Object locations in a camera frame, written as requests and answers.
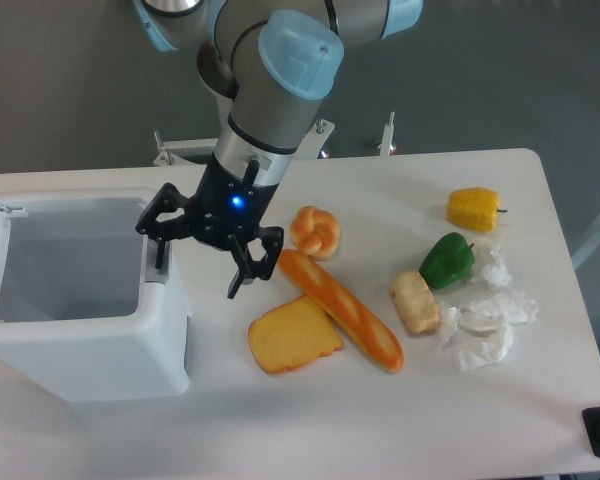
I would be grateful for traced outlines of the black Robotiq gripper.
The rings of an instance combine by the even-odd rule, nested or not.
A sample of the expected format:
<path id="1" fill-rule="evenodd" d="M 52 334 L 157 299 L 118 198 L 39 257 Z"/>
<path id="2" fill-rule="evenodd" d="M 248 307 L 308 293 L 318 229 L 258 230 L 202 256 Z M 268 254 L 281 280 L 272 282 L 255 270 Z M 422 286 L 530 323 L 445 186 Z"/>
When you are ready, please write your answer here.
<path id="1" fill-rule="evenodd" d="M 263 227 L 261 219 L 276 191 L 260 186 L 260 162 L 250 159 L 241 178 L 229 173 L 218 160 L 205 168 L 195 194 L 189 199 L 175 185 L 165 183 L 143 210 L 136 231 L 157 244 L 155 268 L 162 268 L 167 243 L 193 236 L 220 250 L 229 250 L 237 272 L 227 297 L 234 299 L 242 285 L 271 278 L 284 246 L 284 229 Z M 259 240 L 264 249 L 254 260 L 249 243 Z"/>

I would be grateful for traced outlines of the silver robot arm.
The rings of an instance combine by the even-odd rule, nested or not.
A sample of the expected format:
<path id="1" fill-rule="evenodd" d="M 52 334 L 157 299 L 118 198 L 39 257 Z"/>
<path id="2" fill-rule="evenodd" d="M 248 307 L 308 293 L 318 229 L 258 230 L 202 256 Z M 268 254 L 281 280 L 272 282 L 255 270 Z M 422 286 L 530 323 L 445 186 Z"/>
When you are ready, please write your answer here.
<path id="1" fill-rule="evenodd" d="M 229 252 L 230 295 L 270 278 L 284 242 L 266 212 L 331 92 L 345 51 L 413 27 L 419 1 L 213 1 L 207 9 L 215 72 L 232 104 L 192 196 L 165 184 L 136 229 L 164 253 L 194 238 Z"/>

